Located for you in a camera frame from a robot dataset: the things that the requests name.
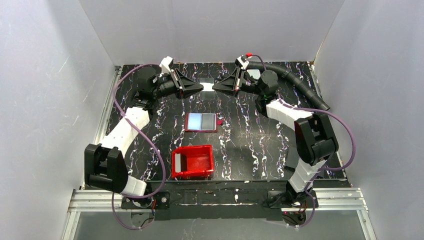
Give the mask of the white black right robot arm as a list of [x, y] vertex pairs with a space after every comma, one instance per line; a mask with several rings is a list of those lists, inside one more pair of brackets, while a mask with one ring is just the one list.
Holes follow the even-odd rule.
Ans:
[[[328, 158], [338, 149], [332, 124], [327, 114], [330, 107], [285, 66], [250, 61], [253, 54], [246, 53], [235, 60], [236, 68], [228, 77], [213, 85], [213, 90], [229, 96], [239, 92], [255, 94], [258, 113], [291, 128], [295, 133], [298, 162], [286, 185], [286, 193], [292, 196], [306, 193], [313, 186], [313, 178]], [[278, 99], [278, 80], [292, 83], [315, 107], [301, 110], [288, 106]]]

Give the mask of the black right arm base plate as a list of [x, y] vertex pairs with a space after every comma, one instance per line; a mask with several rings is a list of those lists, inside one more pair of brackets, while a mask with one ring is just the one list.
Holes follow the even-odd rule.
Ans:
[[271, 209], [294, 208], [303, 211], [308, 208], [319, 206], [318, 197], [313, 190], [292, 194], [285, 190], [271, 190], [267, 192], [265, 200], [262, 202], [263, 207]]

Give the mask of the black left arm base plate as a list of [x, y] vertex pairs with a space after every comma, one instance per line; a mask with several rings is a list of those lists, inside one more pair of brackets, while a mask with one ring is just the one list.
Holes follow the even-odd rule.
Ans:
[[121, 208], [125, 210], [166, 210], [170, 207], [171, 193], [169, 191], [160, 191], [154, 196], [148, 198], [128, 198], [123, 197]]

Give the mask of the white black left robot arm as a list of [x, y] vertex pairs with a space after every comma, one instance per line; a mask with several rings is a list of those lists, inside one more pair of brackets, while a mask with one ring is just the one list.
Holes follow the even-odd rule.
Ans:
[[[97, 144], [88, 144], [84, 150], [84, 181], [90, 187], [107, 190], [132, 199], [147, 199], [156, 195], [165, 185], [166, 167], [160, 151], [142, 132], [154, 114], [158, 100], [169, 95], [185, 99], [201, 92], [204, 86], [186, 77], [172, 67], [174, 60], [167, 56], [160, 64], [141, 64], [128, 71], [113, 87], [112, 99], [121, 114], [118, 124]], [[138, 70], [148, 70], [147, 78], [136, 90], [132, 105], [123, 110], [116, 93], [120, 84]], [[159, 187], [147, 193], [148, 184], [128, 174], [125, 156], [135, 138], [140, 135], [150, 145], [162, 168]]]

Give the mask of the red plastic bin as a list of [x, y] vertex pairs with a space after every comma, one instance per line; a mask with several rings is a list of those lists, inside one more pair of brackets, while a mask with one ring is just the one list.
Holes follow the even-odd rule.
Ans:
[[210, 144], [182, 146], [172, 152], [173, 179], [210, 179], [214, 172], [213, 147]]

